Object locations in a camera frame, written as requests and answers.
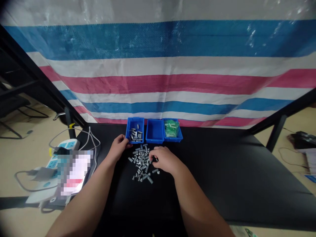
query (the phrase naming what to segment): box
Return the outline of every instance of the box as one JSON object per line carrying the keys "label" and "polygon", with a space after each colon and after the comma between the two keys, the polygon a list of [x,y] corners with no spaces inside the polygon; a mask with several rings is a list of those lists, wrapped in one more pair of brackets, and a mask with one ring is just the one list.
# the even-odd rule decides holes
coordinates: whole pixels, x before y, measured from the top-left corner
{"label": "box", "polygon": [[135,131],[141,131],[142,132],[142,141],[141,142],[135,142],[135,141],[130,141],[129,143],[131,144],[138,144],[138,143],[144,143],[144,138],[145,138],[145,133],[144,133],[144,124],[145,124],[145,119],[140,118],[140,117],[132,117],[132,118],[127,118],[127,127],[126,127],[126,138],[129,139],[129,136],[131,135],[131,128],[135,128]]}
{"label": "box", "polygon": [[165,142],[180,142],[183,139],[181,128],[179,127],[179,132],[176,138],[171,138],[171,137],[166,137],[166,132],[165,132],[165,121],[166,120],[173,120],[176,122],[179,122],[176,118],[163,118],[163,127],[164,127],[164,138]]}
{"label": "box", "polygon": [[148,119],[146,142],[162,144],[164,142],[164,124],[160,119]]}

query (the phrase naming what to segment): pile of metal parts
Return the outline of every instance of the pile of metal parts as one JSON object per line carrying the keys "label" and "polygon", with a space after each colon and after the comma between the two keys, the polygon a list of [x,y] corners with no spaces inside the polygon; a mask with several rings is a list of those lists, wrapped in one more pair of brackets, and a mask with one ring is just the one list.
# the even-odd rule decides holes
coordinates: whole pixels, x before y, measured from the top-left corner
{"label": "pile of metal parts", "polygon": [[143,140],[143,132],[136,131],[136,128],[131,128],[129,131],[131,132],[131,135],[129,136],[130,141],[141,142]]}
{"label": "pile of metal parts", "polygon": [[140,148],[135,149],[133,152],[134,158],[128,158],[128,160],[134,164],[136,164],[136,167],[138,168],[137,173],[133,176],[132,180],[135,180],[135,178],[138,178],[139,182],[143,182],[145,179],[148,179],[148,181],[153,184],[154,181],[150,178],[152,173],[160,174],[160,171],[158,169],[153,170],[151,173],[148,173],[149,166],[152,164],[153,160],[149,159],[149,148],[147,148],[148,144],[142,145]]}

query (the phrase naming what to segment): forearm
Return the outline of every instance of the forearm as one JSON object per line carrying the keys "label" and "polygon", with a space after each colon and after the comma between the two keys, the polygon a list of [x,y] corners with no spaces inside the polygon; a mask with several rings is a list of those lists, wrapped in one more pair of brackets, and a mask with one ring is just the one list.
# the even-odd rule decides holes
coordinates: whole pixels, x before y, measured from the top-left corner
{"label": "forearm", "polygon": [[106,159],[59,215],[47,236],[91,236],[102,216],[115,164]]}
{"label": "forearm", "polygon": [[234,236],[185,165],[180,165],[173,177],[189,236]]}

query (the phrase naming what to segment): hand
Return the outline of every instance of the hand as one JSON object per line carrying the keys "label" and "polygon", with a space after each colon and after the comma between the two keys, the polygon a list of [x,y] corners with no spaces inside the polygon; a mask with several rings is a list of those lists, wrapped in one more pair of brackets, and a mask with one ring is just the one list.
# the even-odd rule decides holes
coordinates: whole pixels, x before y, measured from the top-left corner
{"label": "hand", "polygon": [[125,135],[121,134],[112,142],[112,146],[106,158],[106,162],[111,165],[116,164],[116,162],[121,158],[121,155],[125,149],[131,148],[133,144],[129,143],[129,140],[125,138]]}
{"label": "hand", "polygon": [[167,147],[156,146],[149,153],[150,160],[153,159],[152,156],[159,160],[158,162],[152,163],[155,168],[162,169],[172,175],[174,175],[181,167],[185,166]]}

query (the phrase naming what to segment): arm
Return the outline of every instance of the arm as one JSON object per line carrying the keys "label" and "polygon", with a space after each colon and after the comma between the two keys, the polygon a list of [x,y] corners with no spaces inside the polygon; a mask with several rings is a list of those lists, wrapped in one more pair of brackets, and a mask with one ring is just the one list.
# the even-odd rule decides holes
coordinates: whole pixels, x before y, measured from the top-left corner
{"label": "arm", "polygon": [[189,169],[167,147],[157,146],[150,151],[158,162],[154,167],[169,172],[175,183],[181,214],[188,236],[234,237],[228,224],[218,213]]}
{"label": "arm", "polygon": [[128,142],[124,135],[114,139],[104,161],[58,216],[47,237],[92,236],[108,198],[116,162],[126,148],[132,147]]}

